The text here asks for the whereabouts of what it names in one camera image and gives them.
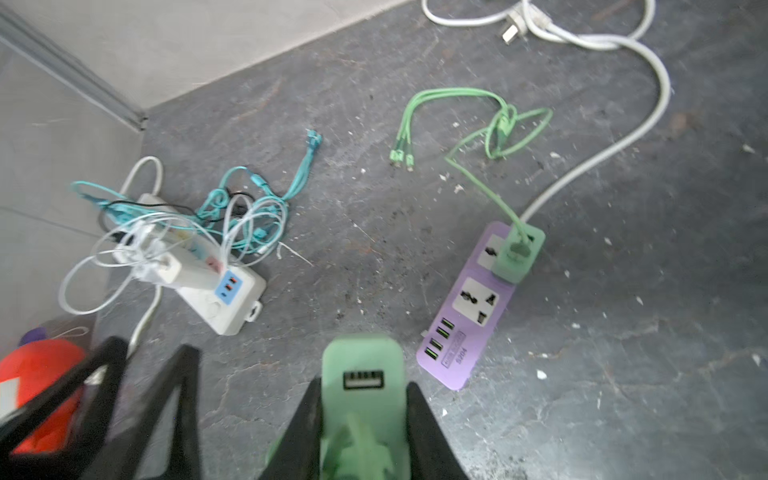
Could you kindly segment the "white charger with cable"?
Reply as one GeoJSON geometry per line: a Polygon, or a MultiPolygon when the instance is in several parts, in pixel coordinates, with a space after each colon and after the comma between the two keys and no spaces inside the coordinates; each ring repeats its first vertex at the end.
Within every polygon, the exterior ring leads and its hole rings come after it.
{"type": "Polygon", "coordinates": [[[238,303],[249,268],[280,243],[287,203],[275,196],[255,201],[234,195],[216,217],[186,214],[161,202],[118,199],[99,203],[100,213],[115,223],[94,244],[91,254],[65,275],[58,302],[68,313],[87,315],[114,302],[133,281],[159,288],[198,290],[224,305],[238,303]],[[102,304],[82,309],[68,299],[70,283],[85,267],[127,268],[123,284],[102,304]]]}

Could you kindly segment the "green charger plug with cable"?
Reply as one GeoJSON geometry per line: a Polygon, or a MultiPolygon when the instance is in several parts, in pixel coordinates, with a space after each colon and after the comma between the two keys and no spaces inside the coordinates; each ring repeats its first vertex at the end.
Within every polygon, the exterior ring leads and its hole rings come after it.
{"type": "Polygon", "coordinates": [[[541,250],[543,240],[536,239],[534,228],[521,220],[497,193],[461,166],[456,156],[462,148],[480,139],[483,141],[487,159],[502,160],[522,150],[542,133],[553,116],[551,109],[539,108],[521,113],[501,96],[477,88],[423,90],[415,94],[406,104],[389,159],[392,164],[398,167],[404,166],[407,171],[411,172],[415,166],[411,123],[417,108],[430,101],[464,97],[489,98],[498,103],[498,110],[486,126],[461,139],[445,155],[444,160],[479,188],[510,218],[511,231],[507,234],[503,245],[496,250],[493,272],[508,283],[519,284],[531,270],[536,256],[541,250]]]}

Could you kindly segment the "white multicolour power strip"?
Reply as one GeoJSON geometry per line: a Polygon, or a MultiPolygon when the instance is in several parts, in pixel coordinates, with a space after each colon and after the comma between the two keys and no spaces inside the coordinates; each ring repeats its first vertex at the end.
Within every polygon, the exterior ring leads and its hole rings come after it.
{"type": "Polygon", "coordinates": [[[176,291],[216,334],[235,335],[262,312],[266,280],[225,260],[194,211],[144,194],[110,202],[104,213],[122,235],[116,263],[135,280],[176,291]]]}

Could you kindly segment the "purple small power strip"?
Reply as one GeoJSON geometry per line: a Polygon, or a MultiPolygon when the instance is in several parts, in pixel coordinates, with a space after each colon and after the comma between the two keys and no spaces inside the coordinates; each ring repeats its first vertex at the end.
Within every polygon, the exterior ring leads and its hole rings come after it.
{"type": "Polygon", "coordinates": [[[452,391],[465,387],[515,292],[491,271],[510,230],[498,221],[485,228],[417,351],[418,364],[452,391]]]}

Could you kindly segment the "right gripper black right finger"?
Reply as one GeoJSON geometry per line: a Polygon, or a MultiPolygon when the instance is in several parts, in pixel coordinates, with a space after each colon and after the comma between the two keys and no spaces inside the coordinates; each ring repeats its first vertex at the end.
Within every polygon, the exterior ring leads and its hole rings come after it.
{"type": "Polygon", "coordinates": [[[406,400],[411,478],[468,480],[416,382],[408,383],[406,400]]]}

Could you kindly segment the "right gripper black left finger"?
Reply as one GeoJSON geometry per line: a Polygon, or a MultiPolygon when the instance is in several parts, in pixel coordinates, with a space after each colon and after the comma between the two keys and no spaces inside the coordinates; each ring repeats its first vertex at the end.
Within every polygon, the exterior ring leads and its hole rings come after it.
{"type": "Polygon", "coordinates": [[[259,479],[319,479],[321,378],[314,378],[259,479]]]}

